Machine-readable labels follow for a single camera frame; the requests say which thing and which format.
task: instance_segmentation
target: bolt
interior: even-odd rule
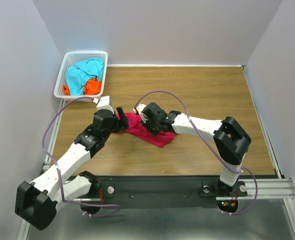
[[[207,186],[207,185],[204,185],[203,186],[203,192],[206,193],[206,194],[208,194],[210,192],[210,187]]]
[[[114,193],[114,187],[109,186],[109,187],[107,188],[107,193],[108,193],[108,194],[112,194],[112,193]]]
[[[245,193],[247,191],[247,187],[245,185],[239,186],[239,189],[242,193]]]

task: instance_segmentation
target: orange cloth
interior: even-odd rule
[[[83,88],[83,95],[95,95],[101,91],[102,82],[98,81],[97,78],[92,78],[87,81]],[[63,92],[65,95],[70,95],[70,89],[68,85],[63,85]]]

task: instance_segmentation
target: gray wall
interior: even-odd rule
[[[243,65],[282,0],[34,0],[59,51],[109,64]]]
[[[295,184],[295,0],[284,0],[246,68],[281,171]]]
[[[18,185],[40,174],[62,56],[31,0],[0,0],[0,240],[17,237]]]

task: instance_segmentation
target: gray floor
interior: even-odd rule
[[[240,206],[247,205],[243,200]],[[294,240],[282,199],[258,200],[245,214],[217,209],[123,209],[114,216],[82,216],[80,207],[63,208],[43,231],[30,228],[30,240]]]

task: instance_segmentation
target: pink cloth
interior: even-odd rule
[[[171,132],[161,132],[157,136],[153,136],[145,127],[141,126],[141,117],[131,112],[126,112],[125,116],[128,118],[128,129],[124,130],[129,134],[132,134],[150,144],[154,144],[160,148],[163,148],[166,144],[169,144],[175,134]]]

